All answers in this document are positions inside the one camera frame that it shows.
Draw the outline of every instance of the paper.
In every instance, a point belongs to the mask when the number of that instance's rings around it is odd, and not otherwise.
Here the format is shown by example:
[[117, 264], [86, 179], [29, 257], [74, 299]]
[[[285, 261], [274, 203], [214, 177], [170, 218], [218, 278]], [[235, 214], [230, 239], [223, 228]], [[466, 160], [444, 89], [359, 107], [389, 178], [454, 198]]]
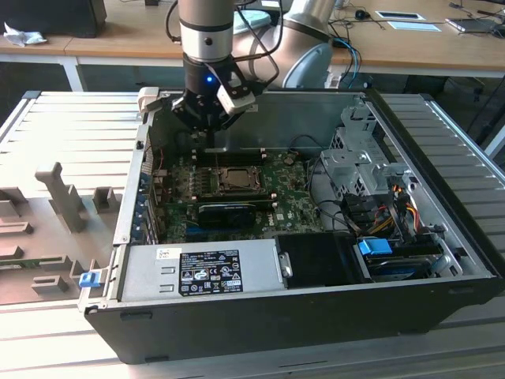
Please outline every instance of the paper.
[[3, 36], [13, 45], [24, 47], [25, 45], [32, 45], [34, 43], [47, 42], [47, 39], [44, 39], [39, 32], [22, 32], [10, 28], [6, 23], [4, 23], [4, 26], [6, 27], [6, 32], [3, 33]]
[[261, 5], [269, 8], [280, 8], [279, 2], [273, 0], [263, 0]]
[[442, 32], [434, 24], [422, 24], [421, 22], [401, 22], [401, 21], [388, 21], [393, 29], [397, 30], [418, 30], [421, 32]]

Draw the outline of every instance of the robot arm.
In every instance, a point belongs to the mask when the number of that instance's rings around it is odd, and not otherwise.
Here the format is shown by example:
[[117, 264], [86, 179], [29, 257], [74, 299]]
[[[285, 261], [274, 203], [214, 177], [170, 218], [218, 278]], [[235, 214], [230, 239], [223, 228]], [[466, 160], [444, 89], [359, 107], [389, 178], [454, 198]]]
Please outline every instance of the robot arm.
[[237, 13], [246, 28], [236, 34], [234, 0], [178, 0], [171, 10], [177, 4], [185, 92], [172, 111], [190, 129], [226, 129], [270, 83], [301, 87], [311, 77], [324, 77], [331, 59], [327, 22], [333, 1], [294, 0], [282, 26], [268, 23], [254, 31], [243, 20], [248, 14]]

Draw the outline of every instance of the desk leg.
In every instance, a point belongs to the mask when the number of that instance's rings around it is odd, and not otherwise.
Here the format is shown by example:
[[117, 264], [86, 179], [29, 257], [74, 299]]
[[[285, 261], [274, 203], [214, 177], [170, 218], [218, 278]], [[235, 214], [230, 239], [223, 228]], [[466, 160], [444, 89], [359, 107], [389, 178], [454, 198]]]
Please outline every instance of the desk leg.
[[69, 80], [70, 87], [74, 92], [87, 91], [84, 76], [80, 70], [79, 62], [76, 57], [61, 57], [60, 65], [63, 66], [66, 72], [66, 77]]
[[496, 137], [492, 139], [484, 151], [489, 158], [495, 159], [496, 154], [500, 152], [503, 146], [505, 146], [505, 125], [502, 126], [502, 129], [496, 134]]

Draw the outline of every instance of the motherboard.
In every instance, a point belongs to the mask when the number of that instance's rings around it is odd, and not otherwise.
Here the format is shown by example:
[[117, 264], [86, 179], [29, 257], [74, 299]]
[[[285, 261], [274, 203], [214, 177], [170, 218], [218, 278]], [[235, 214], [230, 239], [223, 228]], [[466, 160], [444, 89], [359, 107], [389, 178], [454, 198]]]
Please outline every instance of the motherboard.
[[165, 243], [323, 231], [294, 152], [197, 153], [167, 170], [159, 202]]

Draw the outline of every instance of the sticker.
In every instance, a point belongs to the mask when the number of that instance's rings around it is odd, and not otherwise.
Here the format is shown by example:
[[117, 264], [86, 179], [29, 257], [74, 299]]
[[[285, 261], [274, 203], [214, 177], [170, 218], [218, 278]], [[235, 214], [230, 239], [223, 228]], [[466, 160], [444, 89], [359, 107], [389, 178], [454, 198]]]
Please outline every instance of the sticker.
[[19, 270], [23, 268], [21, 265], [3, 265], [0, 266], [0, 270]]
[[261, 5], [268, 8], [280, 8], [279, 2], [276, 0], [261, 0]]
[[256, 113], [259, 110], [258, 104], [253, 104], [245, 110], [245, 113]]
[[179, 252], [178, 256], [179, 294], [182, 296], [243, 292], [238, 250]]
[[156, 250], [156, 259], [178, 259], [182, 253], [181, 247], [169, 247]]

